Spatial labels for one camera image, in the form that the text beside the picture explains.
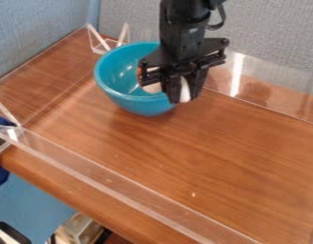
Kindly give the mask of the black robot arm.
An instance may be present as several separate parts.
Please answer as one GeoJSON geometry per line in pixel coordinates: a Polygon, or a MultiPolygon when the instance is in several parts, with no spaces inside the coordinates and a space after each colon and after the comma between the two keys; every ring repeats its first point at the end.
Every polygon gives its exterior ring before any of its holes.
{"type": "Polygon", "coordinates": [[[225,23],[226,0],[162,0],[159,46],[139,61],[139,83],[159,83],[171,104],[180,101],[187,82],[188,99],[201,94],[209,69],[225,63],[226,38],[206,38],[225,23]]]}

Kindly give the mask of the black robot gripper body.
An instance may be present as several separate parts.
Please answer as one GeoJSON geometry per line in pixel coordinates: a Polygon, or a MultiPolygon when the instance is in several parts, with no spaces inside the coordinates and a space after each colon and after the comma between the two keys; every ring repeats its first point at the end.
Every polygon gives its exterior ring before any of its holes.
{"type": "Polygon", "coordinates": [[[226,38],[206,38],[205,32],[225,23],[223,6],[162,6],[159,8],[159,47],[139,62],[140,85],[162,83],[166,76],[186,79],[191,67],[210,69],[223,63],[226,38]]]}

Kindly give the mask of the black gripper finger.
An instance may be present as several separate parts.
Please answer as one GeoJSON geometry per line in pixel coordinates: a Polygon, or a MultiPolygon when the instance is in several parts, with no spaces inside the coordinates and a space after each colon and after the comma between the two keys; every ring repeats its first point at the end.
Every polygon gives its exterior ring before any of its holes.
{"type": "Polygon", "coordinates": [[[167,95],[170,103],[176,104],[182,91],[180,77],[178,75],[170,75],[163,78],[162,91],[167,95]]]}
{"type": "Polygon", "coordinates": [[[188,83],[191,99],[198,98],[201,94],[207,72],[207,69],[199,69],[198,67],[190,68],[190,73],[186,75],[186,80],[188,83]]]}

